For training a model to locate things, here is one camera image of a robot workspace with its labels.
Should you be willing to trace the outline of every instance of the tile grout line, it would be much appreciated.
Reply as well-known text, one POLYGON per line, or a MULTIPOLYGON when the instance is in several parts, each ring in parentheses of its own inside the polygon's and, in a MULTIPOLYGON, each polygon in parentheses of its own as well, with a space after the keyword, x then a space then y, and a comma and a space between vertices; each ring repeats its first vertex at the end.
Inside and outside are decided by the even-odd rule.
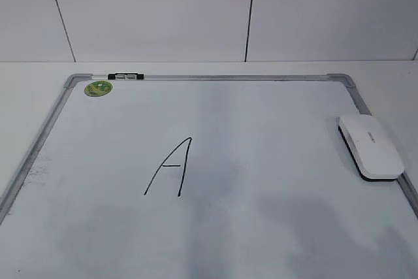
POLYGON ((413 57, 412 57, 412 61, 417 60, 417 55, 418 55, 418 49, 417 49, 417 51, 415 52, 415 54, 413 55, 413 57))
POLYGON ((64 32, 65 32, 65 36, 67 37, 68 45, 70 46, 70 51, 71 51, 72 59, 74 60, 74 62, 76 62, 76 58, 75 58, 75 56, 74 56, 74 52, 73 52, 73 50, 72 50, 72 46, 71 46, 71 42, 70 42, 70 38, 69 38, 69 36, 68 36, 67 28, 65 27, 65 23, 64 23, 63 15, 62 15, 62 13, 61 13, 61 9, 59 8, 59 5, 58 5, 58 0, 55 0, 55 4, 57 5, 57 8, 58 8, 59 17, 61 18, 61 23, 63 24, 63 27, 64 27, 64 32))
POLYGON ((247 28, 247 41, 246 41, 246 55, 245 55, 245 58, 244 58, 244 62, 247 62, 248 43, 249 43, 249 27, 251 25, 252 11, 253 11, 253 0, 249 0, 249 15, 248 15, 248 28, 247 28))

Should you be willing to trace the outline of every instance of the green magnet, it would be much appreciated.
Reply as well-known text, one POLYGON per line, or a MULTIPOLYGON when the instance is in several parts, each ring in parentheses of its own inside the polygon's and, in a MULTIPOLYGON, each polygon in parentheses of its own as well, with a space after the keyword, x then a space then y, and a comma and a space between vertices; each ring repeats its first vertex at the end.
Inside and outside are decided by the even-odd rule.
POLYGON ((107 81, 96 81, 90 83, 84 89, 84 93, 91 97, 104 96, 112 90, 112 84, 107 81))

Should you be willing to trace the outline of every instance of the black marker writing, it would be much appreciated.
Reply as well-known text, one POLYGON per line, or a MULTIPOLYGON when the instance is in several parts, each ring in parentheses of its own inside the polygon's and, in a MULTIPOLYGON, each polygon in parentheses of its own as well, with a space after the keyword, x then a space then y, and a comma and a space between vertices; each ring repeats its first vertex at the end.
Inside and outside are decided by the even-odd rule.
POLYGON ((158 171, 161 169, 161 167, 179 167, 180 165, 165 165, 164 163, 167 161, 168 158, 170 158, 170 156, 184 143, 186 143, 187 141, 189 141, 189 144, 187 145, 187 150, 185 151, 185 159, 184 159, 184 167, 183 167, 183 175, 182 175, 182 182, 180 183, 180 188, 178 189, 178 194, 177 196, 180 196, 182 194, 182 188, 183 188, 183 182, 184 182, 184 176, 185 176, 185 168, 187 166, 187 159, 189 157, 189 149, 190 149, 190 144, 191 144, 191 137, 186 138, 185 140, 183 140, 179 145, 176 146, 175 149, 173 149, 171 151, 171 153, 163 160, 163 162, 160 164, 160 166, 158 166, 156 172, 154 173, 154 175, 152 176, 152 179, 150 181, 150 183, 148 184, 148 187, 145 190, 144 195, 147 194, 148 190, 150 189, 150 186, 152 184, 152 182, 154 181, 155 177, 157 176, 158 171))

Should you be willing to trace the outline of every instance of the whiteboard eraser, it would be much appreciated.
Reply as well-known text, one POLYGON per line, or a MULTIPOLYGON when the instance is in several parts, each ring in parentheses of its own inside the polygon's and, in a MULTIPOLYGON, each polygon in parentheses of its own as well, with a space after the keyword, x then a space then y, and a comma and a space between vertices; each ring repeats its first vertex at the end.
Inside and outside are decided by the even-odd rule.
POLYGON ((339 128, 364 179, 396 180, 404 172, 398 151, 373 116, 344 114, 339 128))

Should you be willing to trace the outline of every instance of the white tile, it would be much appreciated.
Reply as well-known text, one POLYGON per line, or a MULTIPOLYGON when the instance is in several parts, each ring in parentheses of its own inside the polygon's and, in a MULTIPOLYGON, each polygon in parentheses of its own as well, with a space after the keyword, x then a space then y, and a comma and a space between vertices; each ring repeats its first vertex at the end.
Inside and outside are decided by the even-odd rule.
POLYGON ((58 0, 77 61, 242 61, 249 0, 58 0))
POLYGON ((72 61, 54 0, 0 0, 0 61, 72 61))
POLYGON ((249 61, 411 60, 416 0, 253 0, 249 61))

